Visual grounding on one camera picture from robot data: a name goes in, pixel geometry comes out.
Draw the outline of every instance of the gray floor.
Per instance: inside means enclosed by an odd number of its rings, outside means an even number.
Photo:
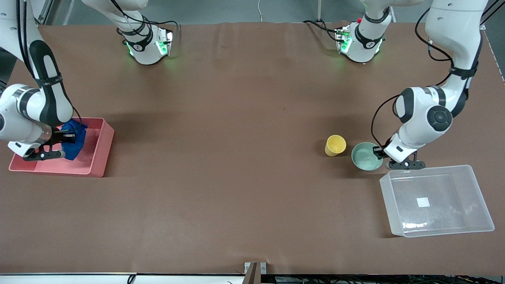
[[[261,0],[260,8],[265,22],[301,22],[315,20],[317,0]],[[412,7],[394,8],[398,22],[416,22],[431,5],[432,0]],[[364,11],[358,0],[323,0],[322,18],[326,22],[356,20]],[[259,22],[257,0],[150,0],[142,13],[153,21],[175,20],[180,24],[216,24],[222,22]],[[61,0],[54,7],[54,25],[112,24],[99,12],[80,0]],[[505,9],[498,11],[487,23],[487,35],[499,63],[505,66]],[[0,79],[7,81],[15,59],[0,52]]]

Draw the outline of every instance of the pink bin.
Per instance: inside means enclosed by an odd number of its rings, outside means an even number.
[[[103,118],[83,117],[86,124],[84,147],[74,161],[54,159],[37,162],[26,162],[14,155],[9,170],[44,175],[103,177],[109,151],[111,150],[114,129]],[[61,145],[54,145],[53,150],[60,150]]]

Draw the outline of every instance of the white square label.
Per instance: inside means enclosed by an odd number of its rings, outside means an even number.
[[[419,207],[430,207],[430,202],[427,197],[417,198],[417,206]]]

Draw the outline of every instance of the green bowl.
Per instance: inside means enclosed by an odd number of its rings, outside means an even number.
[[[352,162],[361,170],[373,171],[380,166],[384,159],[379,159],[374,155],[374,149],[377,145],[370,142],[362,142],[354,147],[351,153]]]

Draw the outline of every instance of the blue cloth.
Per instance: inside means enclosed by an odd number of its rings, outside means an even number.
[[[62,130],[72,130],[79,127],[79,122],[71,119],[62,126]],[[68,133],[75,133],[75,143],[62,143],[62,150],[65,151],[65,159],[73,161],[84,146],[84,139],[86,138],[86,124],[82,124],[79,128]]]

